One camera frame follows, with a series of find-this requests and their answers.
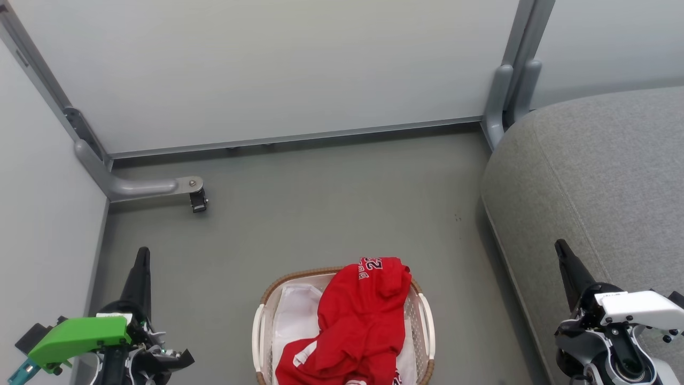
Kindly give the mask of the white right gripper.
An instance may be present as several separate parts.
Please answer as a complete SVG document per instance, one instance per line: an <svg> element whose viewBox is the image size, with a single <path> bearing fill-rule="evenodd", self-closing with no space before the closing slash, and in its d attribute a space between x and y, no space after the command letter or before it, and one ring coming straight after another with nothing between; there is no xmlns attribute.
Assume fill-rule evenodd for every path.
<svg viewBox="0 0 684 385"><path fill-rule="evenodd" d="M636 327L682 331L682 304L653 290L628 292L596 283L565 239L554 243L569 310L577 316L574 335L630 341Z"/></svg>

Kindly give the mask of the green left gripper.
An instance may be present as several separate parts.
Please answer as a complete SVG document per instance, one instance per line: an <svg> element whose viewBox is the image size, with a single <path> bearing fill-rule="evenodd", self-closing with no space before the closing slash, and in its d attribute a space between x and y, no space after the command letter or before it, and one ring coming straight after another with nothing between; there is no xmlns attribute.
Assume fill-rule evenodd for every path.
<svg viewBox="0 0 684 385"><path fill-rule="evenodd" d="M190 351L166 348L151 322L151 252L137 251L120 300L94 317L59 317L55 326L28 331L28 360L48 374L86 353L98 358L98 376L169 376L195 363Z"/></svg>

